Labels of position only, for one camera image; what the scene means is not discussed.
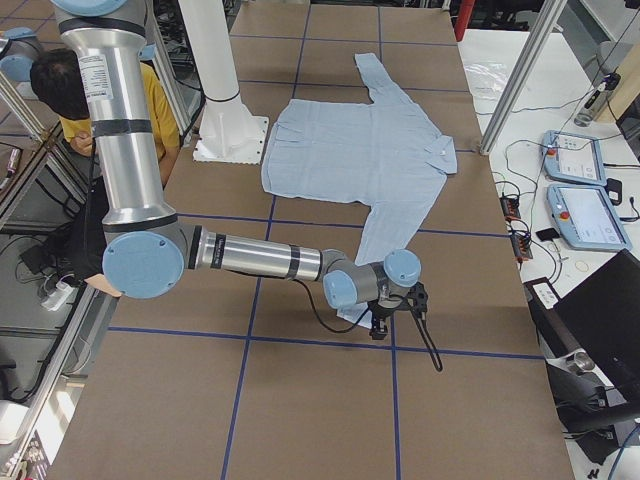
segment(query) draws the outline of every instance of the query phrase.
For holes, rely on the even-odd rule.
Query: person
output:
[[[140,64],[140,69],[164,187],[180,152],[178,126],[155,72],[144,63]],[[76,54],[67,48],[44,52],[33,63],[30,77],[31,88],[38,99],[60,117],[65,140],[75,152],[90,157],[93,145],[91,119]],[[109,284],[101,267],[106,247],[102,218],[109,210],[102,178],[94,182],[92,191],[89,215],[85,214],[85,204],[75,216],[69,259],[76,280],[82,279],[89,285],[118,297],[121,293]]]

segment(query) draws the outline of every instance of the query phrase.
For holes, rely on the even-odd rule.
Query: yellow shirt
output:
[[[153,140],[156,144],[156,153],[159,160],[165,154],[165,147],[178,147],[180,145],[178,125],[173,118],[169,101],[153,68],[141,63],[140,69],[142,70],[144,93],[147,97],[147,106],[151,117]],[[86,120],[68,120],[60,117],[60,123],[67,142],[71,142],[80,131],[91,133],[91,119],[89,118]]]

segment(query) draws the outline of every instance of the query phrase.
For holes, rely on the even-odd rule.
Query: blue joint cap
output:
[[[358,300],[358,290],[353,280],[342,270],[327,273],[322,279],[324,296],[331,308],[350,307]]]
[[[0,60],[0,70],[14,82],[31,81],[31,65],[33,60],[22,55],[7,55]]]
[[[51,0],[58,8],[71,15],[99,17],[115,12],[128,0]]]
[[[153,298],[168,292],[184,270],[178,247],[153,232],[129,232],[113,240],[102,257],[107,280],[124,295]]]
[[[33,38],[36,33],[28,27],[15,27],[5,30],[2,36],[9,40],[18,40],[20,38]]]
[[[140,50],[140,53],[138,54],[138,58],[141,61],[149,61],[149,60],[153,60],[153,57],[156,56],[156,44],[155,43],[151,43],[149,45],[146,45],[144,47],[142,47],[142,50]]]
[[[384,259],[384,271],[396,285],[413,287],[420,278],[420,259],[409,250],[394,250]]]

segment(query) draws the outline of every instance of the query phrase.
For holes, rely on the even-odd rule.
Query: shirt sleeve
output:
[[[150,105],[149,107],[151,113],[155,115],[158,120],[162,144],[165,146],[165,148],[178,147],[180,146],[178,124],[173,117],[173,112],[171,111],[171,106],[169,105],[167,96],[164,93],[164,89],[160,84],[160,80],[158,80],[158,77],[156,76],[153,69],[148,65],[143,65],[143,68],[144,67],[149,70],[147,72],[144,72],[144,74],[150,75],[151,77],[149,81],[149,98],[152,102],[152,105]]]

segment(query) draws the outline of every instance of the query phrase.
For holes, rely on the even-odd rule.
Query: power strip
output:
[[[56,289],[51,292],[47,298],[40,303],[40,305],[50,312],[55,312],[64,304],[64,302],[67,301],[69,296],[73,293],[73,290],[74,288],[71,285],[59,280],[58,283],[56,283]]]
[[[511,240],[511,246],[513,247],[513,254],[518,263],[526,262],[533,258],[530,239],[527,241],[526,237],[518,232],[511,232],[509,238]]]
[[[518,200],[503,195],[500,197],[500,206],[502,207],[502,213],[506,221],[520,220],[520,209],[518,208],[520,202],[518,202]]]

